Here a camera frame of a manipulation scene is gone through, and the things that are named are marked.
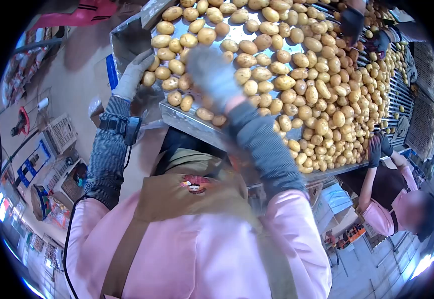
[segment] black glove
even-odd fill
[[[380,138],[374,135],[368,144],[368,167],[378,167],[381,157],[381,142]]]
[[[358,36],[361,34],[363,30],[363,25],[365,23],[365,16],[354,9],[351,6],[348,6],[341,14],[341,32],[344,36],[349,38],[349,45],[354,45]]]
[[[378,132],[375,135],[380,138],[381,152],[383,152],[388,157],[391,156],[393,153],[393,147],[391,146],[388,137],[386,135],[383,135],[381,132]]]

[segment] glove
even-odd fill
[[[114,94],[130,102],[134,100],[140,85],[144,71],[154,62],[154,50],[137,55],[125,68],[119,83],[114,89]]]
[[[378,167],[380,163],[381,157],[381,143],[380,138],[374,135],[370,141],[368,146],[368,167],[375,168]]]
[[[354,45],[357,42],[358,36],[363,30],[364,22],[365,16],[351,6],[348,6],[341,13],[340,28],[343,35],[349,38],[349,45]]]
[[[388,137],[386,135],[383,135],[381,132],[376,133],[375,136],[378,136],[378,138],[380,138],[381,151],[388,157],[391,156],[393,153],[393,147],[391,146]]]
[[[207,47],[196,47],[190,50],[187,72],[205,95],[212,98],[211,110],[223,114],[227,102],[243,96],[242,88],[234,79],[232,64],[226,63],[215,50]]]

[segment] brown apron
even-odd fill
[[[150,222],[208,213],[231,214],[251,224],[272,298],[297,298],[288,259],[252,213],[245,182],[238,173],[219,158],[188,149],[178,149],[166,169],[164,175],[144,178],[134,216],[112,257],[100,298],[121,298]]]

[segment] white glove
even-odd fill
[[[154,49],[150,48],[137,55],[125,68],[114,94],[133,101],[145,70],[154,62]]]

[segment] plastic crate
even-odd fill
[[[424,161],[434,153],[434,102],[420,92],[415,100],[405,143]]]
[[[430,43],[415,43],[415,65],[418,70],[417,84],[434,102],[434,51]]]

